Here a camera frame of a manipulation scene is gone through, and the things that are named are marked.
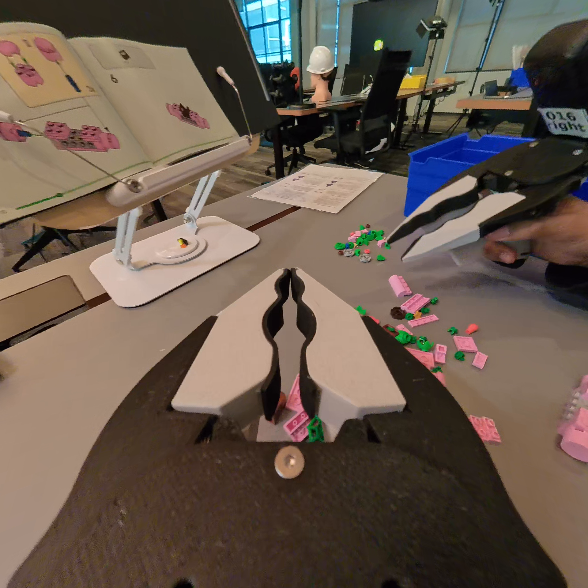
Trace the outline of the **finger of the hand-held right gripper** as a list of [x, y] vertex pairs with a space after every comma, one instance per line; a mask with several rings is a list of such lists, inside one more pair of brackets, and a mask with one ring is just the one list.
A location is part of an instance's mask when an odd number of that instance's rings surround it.
[[434, 229], [427, 229], [416, 239], [401, 260], [416, 261], [428, 254], [449, 252], [477, 242], [481, 238], [482, 223], [524, 200], [525, 196], [516, 192], [496, 193], [467, 207], [466, 212], [452, 212], [448, 220], [435, 223]]
[[432, 232], [445, 222], [462, 217], [479, 201], [479, 184], [464, 176], [430, 195], [386, 238], [392, 244], [417, 231]]

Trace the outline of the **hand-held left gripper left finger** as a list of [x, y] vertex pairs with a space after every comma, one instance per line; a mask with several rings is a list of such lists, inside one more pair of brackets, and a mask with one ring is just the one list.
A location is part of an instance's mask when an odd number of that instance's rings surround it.
[[270, 274], [212, 317], [212, 327], [171, 404], [174, 410], [272, 421], [281, 398], [275, 335], [283, 327], [290, 270]]

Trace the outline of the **pink grey brick assembly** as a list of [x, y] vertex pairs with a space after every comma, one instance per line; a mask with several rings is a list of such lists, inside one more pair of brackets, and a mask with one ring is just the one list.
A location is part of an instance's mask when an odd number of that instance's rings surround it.
[[560, 436], [564, 435], [580, 409], [587, 409], [587, 375], [581, 377], [563, 408], [562, 417], [557, 427]]

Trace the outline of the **person's right hand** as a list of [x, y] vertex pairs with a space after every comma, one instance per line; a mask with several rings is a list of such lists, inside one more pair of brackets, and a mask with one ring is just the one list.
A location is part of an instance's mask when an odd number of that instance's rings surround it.
[[514, 263], [508, 242], [527, 240], [531, 255], [563, 266], [587, 268], [587, 202], [570, 196], [545, 217], [504, 226], [484, 239], [483, 254], [494, 262]]

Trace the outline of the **blue plastic bin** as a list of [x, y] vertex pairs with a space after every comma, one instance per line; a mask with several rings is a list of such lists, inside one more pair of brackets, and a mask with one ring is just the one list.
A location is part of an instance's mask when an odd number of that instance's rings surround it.
[[479, 139], [471, 139], [464, 133], [412, 152], [409, 155], [404, 216], [412, 214], [429, 195], [459, 173], [531, 140], [501, 135], [485, 135]]

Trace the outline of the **wooden top desk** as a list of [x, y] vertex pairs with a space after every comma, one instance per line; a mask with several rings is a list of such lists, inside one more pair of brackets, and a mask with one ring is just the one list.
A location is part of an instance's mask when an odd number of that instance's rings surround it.
[[[411, 98], [427, 98], [430, 99], [430, 107], [435, 106], [435, 100], [440, 97], [454, 94], [458, 86], [464, 84], [465, 81], [458, 81], [455, 78], [450, 78], [449, 82], [444, 84], [430, 84], [422, 89], [400, 89], [398, 91], [396, 102], [398, 103], [398, 115], [396, 118], [395, 128], [393, 134], [387, 141], [387, 146], [393, 149], [401, 149], [401, 135], [403, 125], [406, 120], [406, 111], [408, 100]], [[305, 102], [302, 105], [290, 105], [284, 108], [277, 108], [277, 114], [282, 117], [304, 117], [325, 111], [343, 110], [351, 107], [358, 107], [362, 105], [367, 99], [366, 96], [346, 95], [339, 98], [333, 98], [326, 102], [313, 104]], [[275, 163], [275, 178], [282, 179], [285, 176], [284, 156], [283, 156], [283, 140], [280, 126], [276, 125], [271, 128], [273, 132], [273, 154]]]
[[537, 132], [539, 115], [535, 100], [528, 92], [509, 97], [476, 95], [458, 100], [456, 108], [468, 111], [466, 127], [469, 130], [487, 130], [492, 133], [503, 123], [523, 125], [521, 136], [532, 137]]

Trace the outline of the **pile of pink toy bricks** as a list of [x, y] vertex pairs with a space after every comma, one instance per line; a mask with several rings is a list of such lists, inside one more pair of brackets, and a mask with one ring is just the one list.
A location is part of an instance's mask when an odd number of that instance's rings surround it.
[[[298, 293], [300, 288], [295, 284], [294, 278], [295, 277], [292, 273], [292, 296], [298, 303]], [[396, 285], [402, 285], [406, 291], [399, 290], [400, 293], [412, 293], [410, 289], [407, 289], [408, 286], [402, 276], [393, 275], [389, 283], [393, 288], [395, 288]], [[404, 301], [401, 306], [393, 307], [390, 314], [391, 317], [395, 319], [405, 320], [407, 325], [412, 327], [412, 329], [423, 327], [439, 320], [434, 313], [431, 313], [432, 309], [430, 308], [430, 306], [437, 305], [437, 303], [438, 298], [430, 299], [417, 293]], [[367, 310], [362, 306], [357, 306], [356, 311], [361, 317], [367, 316]], [[408, 351], [423, 365], [429, 368], [431, 373], [433, 373], [435, 377], [445, 385], [445, 376], [442, 373], [441, 365], [446, 364], [448, 354], [447, 345], [443, 345], [439, 342], [434, 343], [423, 334], [416, 336], [404, 324], [398, 324], [396, 326], [385, 324], [382, 325], [382, 327], [390, 332], [401, 345], [413, 345], [412, 348], [408, 348]], [[471, 324], [466, 328], [465, 334], [460, 334], [459, 329], [454, 326], [450, 327], [447, 332], [452, 336], [456, 348], [454, 358], [459, 361], [465, 361], [466, 353], [474, 353], [472, 365], [475, 368], [482, 370], [487, 362], [488, 356], [479, 351], [472, 337], [472, 335], [478, 330], [479, 327], [477, 325]], [[502, 442], [494, 420], [488, 417], [471, 415], [468, 418], [482, 441], [497, 444]]]

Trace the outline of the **white book stand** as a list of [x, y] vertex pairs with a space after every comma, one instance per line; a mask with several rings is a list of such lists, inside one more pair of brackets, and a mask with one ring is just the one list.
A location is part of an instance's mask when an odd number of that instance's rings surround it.
[[159, 199], [179, 187], [199, 180], [182, 226], [155, 240], [133, 244], [141, 208], [118, 220], [116, 241], [110, 254], [91, 264], [91, 271], [114, 301], [123, 307], [150, 302], [187, 281], [252, 249], [233, 225], [222, 219], [197, 220], [221, 168], [253, 147], [251, 135], [235, 142], [184, 158], [174, 164], [152, 168], [127, 183], [117, 182], [106, 191], [113, 205]]

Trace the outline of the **white printed sheet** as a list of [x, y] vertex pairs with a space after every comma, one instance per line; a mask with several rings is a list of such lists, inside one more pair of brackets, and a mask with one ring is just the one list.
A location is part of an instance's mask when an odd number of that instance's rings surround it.
[[337, 214], [382, 176], [365, 169], [308, 165], [265, 185], [252, 198]]

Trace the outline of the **black light stand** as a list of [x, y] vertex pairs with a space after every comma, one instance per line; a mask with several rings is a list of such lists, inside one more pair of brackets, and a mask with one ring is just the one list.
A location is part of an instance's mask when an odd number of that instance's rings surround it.
[[429, 82], [429, 77], [433, 65], [433, 60], [435, 57], [435, 52], [437, 49], [438, 41], [443, 40], [445, 37], [445, 30], [447, 28], [447, 22], [441, 16], [435, 15], [429, 19], [421, 19], [419, 25], [416, 28], [416, 33], [419, 35], [420, 38], [427, 38], [428, 42], [433, 42], [432, 50], [429, 54], [429, 65], [426, 71], [423, 91], [419, 97], [419, 102], [417, 104], [417, 111], [412, 122], [411, 133], [416, 133], [419, 127], [420, 116], [423, 109], [423, 102], [424, 96], [427, 89], [427, 85]]

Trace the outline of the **mannequin head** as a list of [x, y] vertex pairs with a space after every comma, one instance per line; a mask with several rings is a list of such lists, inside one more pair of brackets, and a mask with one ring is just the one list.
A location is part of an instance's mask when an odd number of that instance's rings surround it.
[[332, 92], [329, 89], [331, 74], [334, 70], [325, 73], [311, 73], [311, 86], [314, 90], [311, 102], [321, 105], [332, 99]]

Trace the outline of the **white hard hat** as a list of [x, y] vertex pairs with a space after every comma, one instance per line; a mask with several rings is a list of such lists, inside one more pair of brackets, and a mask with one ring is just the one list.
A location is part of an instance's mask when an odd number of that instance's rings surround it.
[[306, 71], [313, 75], [326, 75], [335, 67], [334, 55], [324, 45], [315, 46], [310, 54]]

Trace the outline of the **round wooden table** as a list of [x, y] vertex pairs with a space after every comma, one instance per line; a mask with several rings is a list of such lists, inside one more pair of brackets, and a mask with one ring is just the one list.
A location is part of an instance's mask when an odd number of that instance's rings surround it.
[[25, 253], [12, 266], [12, 272], [19, 273], [27, 262], [34, 256], [42, 254], [43, 250], [53, 241], [61, 242], [74, 252], [79, 251], [79, 248], [71, 241], [70, 235], [113, 233], [115, 231], [114, 221], [135, 209], [140, 209], [145, 204], [151, 206], [157, 221], [167, 220], [159, 199], [152, 198], [149, 201], [144, 196], [140, 196], [137, 201], [113, 205], [108, 201], [105, 190], [99, 190], [75, 201], [36, 213], [33, 216], [33, 221], [39, 225], [40, 232], [31, 240]]

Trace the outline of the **open instruction booklet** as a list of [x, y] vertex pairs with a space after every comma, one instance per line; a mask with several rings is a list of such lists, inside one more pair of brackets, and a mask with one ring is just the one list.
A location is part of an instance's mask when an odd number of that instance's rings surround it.
[[1, 23], [1, 224], [244, 135], [185, 47]]

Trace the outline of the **black divider panel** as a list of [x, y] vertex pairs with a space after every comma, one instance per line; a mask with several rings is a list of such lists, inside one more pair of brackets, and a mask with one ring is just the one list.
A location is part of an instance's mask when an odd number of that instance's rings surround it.
[[1, 22], [186, 48], [240, 135], [280, 121], [234, 1], [1, 1]]

